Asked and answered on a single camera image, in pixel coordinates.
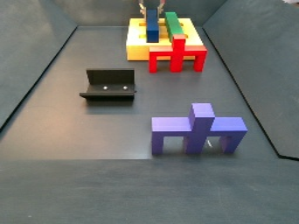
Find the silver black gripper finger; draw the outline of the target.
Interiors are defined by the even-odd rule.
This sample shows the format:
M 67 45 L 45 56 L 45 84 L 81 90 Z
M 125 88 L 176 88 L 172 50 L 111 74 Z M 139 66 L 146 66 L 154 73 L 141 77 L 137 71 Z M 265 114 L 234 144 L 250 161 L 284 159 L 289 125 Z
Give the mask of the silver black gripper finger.
M 161 16 L 161 14 L 164 13 L 164 10 L 165 10 L 165 3 L 166 3 L 166 0 L 161 0 L 161 3 L 157 7 L 157 10 L 158 10 L 158 18 Z
M 138 4 L 139 4 L 139 8 L 141 8 L 141 13 L 143 14 L 145 19 L 146 19 L 147 8 L 145 5 L 145 0 L 138 0 Z

